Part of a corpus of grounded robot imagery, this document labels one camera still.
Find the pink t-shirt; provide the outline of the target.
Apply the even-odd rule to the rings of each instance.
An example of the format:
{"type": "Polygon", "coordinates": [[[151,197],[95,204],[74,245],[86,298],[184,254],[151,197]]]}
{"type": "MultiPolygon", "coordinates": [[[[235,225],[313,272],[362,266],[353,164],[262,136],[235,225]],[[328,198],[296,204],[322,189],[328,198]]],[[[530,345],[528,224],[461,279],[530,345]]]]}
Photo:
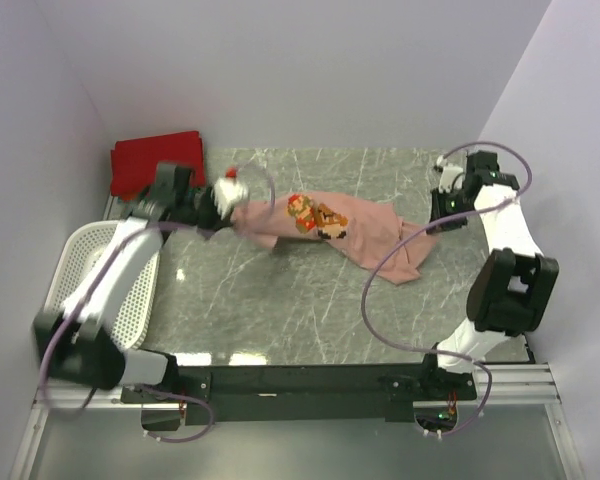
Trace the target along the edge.
{"type": "Polygon", "coordinates": [[[309,191],[251,201],[231,215],[234,230],[266,249],[280,240],[322,242],[372,270],[394,246],[420,229],[390,203],[345,193],[309,191]]]}

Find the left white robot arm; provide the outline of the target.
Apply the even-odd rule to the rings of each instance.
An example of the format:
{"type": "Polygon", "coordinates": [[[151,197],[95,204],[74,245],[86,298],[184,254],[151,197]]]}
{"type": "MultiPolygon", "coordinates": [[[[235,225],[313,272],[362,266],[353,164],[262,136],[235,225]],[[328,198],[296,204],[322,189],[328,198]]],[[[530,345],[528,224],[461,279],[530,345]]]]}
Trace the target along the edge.
{"type": "Polygon", "coordinates": [[[42,384],[57,379],[100,390],[144,384],[159,402],[177,395],[173,356],[123,348],[111,333],[137,277],[171,233],[193,227],[211,236],[230,226],[234,208],[249,197],[236,168],[197,190],[190,187],[191,175],[189,168],[159,164],[153,182],[128,203],[111,242],[76,290],[59,310],[35,317],[42,384]]]}

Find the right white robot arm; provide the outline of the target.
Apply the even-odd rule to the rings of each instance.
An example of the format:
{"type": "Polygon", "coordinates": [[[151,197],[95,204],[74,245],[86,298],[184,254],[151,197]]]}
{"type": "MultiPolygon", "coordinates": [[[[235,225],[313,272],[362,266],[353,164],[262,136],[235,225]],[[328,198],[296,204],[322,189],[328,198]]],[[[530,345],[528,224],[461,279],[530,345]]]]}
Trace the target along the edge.
{"type": "Polygon", "coordinates": [[[453,374],[469,373],[496,346],[537,329],[559,264],[532,238],[520,205],[523,189],[515,175],[501,171],[496,153],[475,151],[464,167],[442,155],[435,170],[440,179],[431,190],[427,232],[459,229],[475,214],[489,250],[469,290],[464,320],[435,346],[437,364],[418,377],[422,393],[440,399],[453,388],[453,374]]]}

